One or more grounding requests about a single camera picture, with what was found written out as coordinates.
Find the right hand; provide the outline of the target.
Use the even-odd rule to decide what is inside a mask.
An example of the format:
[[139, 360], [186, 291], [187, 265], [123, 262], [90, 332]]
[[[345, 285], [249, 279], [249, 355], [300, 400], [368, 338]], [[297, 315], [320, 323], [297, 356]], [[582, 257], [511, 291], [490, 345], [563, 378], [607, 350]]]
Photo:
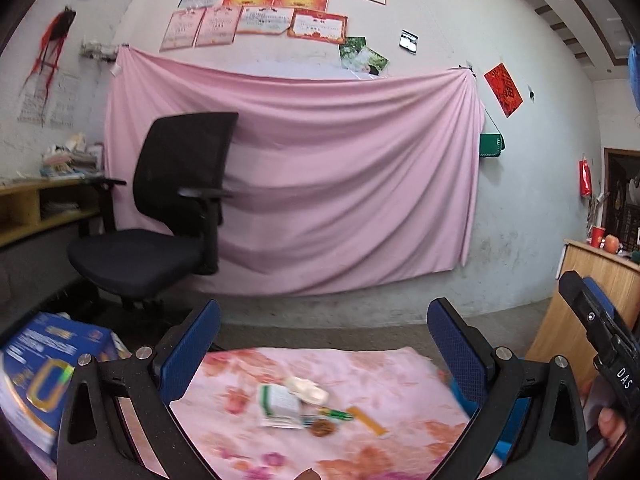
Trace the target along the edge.
[[590, 462], [608, 448], [612, 448], [624, 433], [625, 421], [615, 408], [615, 393], [602, 377], [594, 378], [591, 384], [586, 385], [582, 399], [582, 414], [587, 429]]

